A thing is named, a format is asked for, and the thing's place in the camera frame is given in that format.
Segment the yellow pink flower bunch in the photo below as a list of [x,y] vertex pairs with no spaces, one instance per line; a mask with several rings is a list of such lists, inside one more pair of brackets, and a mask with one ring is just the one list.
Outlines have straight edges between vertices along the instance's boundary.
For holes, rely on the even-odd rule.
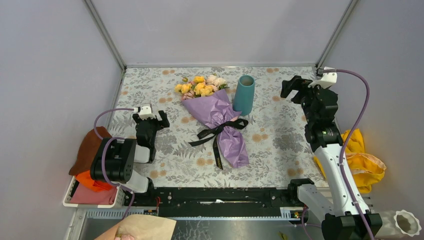
[[174,91],[181,96],[182,100],[209,97],[229,87],[227,81],[216,74],[196,75],[193,78],[183,77],[181,81],[182,83],[174,87]]

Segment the purple wrapping paper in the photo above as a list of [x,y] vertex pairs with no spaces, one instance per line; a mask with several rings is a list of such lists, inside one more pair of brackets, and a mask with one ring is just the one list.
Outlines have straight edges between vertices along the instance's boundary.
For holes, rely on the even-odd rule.
[[198,122],[207,126],[197,134],[198,140],[189,143],[192,147],[213,141],[215,165],[221,170],[223,159],[233,168],[249,164],[246,143],[240,132],[247,127],[249,121],[241,118],[240,111],[233,110],[224,89],[210,96],[185,99],[182,104]]

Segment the black ribbon gold lettering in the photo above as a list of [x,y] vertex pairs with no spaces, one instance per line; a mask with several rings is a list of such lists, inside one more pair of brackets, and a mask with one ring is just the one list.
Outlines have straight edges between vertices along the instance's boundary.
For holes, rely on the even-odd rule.
[[226,128],[226,127],[232,127],[237,130],[244,129],[249,124],[249,121],[246,119],[236,119],[234,121],[226,121],[219,126],[212,128],[212,129],[204,129],[200,133],[197,134],[198,140],[189,142],[188,144],[192,147],[203,145],[204,143],[213,140],[212,148],[213,148],[213,154],[215,158],[215,165],[223,170],[220,150],[218,146],[218,139],[217,137],[219,134]]

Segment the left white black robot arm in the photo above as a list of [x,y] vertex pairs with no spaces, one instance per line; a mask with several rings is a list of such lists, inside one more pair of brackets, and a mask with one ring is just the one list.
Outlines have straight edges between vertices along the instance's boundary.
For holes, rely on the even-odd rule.
[[[114,111],[132,111],[136,138],[102,137],[97,122],[103,115]],[[152,163],[156,156],[157,132],[170,126],[163,110],[157,118],[148,106],[136,108],[113,108],[100,113],[93,123],[93,130],[101,140],[90,166],[90,177],[111,186],[136,193],[136,199],[144,206],[152,204],[155,192],[149,188],[150,179],[134,170],[135,163]]]

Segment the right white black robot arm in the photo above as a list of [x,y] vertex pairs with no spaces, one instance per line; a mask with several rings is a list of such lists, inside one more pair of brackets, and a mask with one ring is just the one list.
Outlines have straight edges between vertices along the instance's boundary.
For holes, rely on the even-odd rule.
[[282,81],[280,96],[291,99],[303,110],[307,124],[305,138],[318,158],[330,188],[332,200],[318,191],[310,179],[291,180],[287,201],[302,203],[320,221],[325,240],[372,240],[383,225],[372,213],[355,184],[347,163],[344,141],[334,121],[338,95],[318,81],[294,76]]

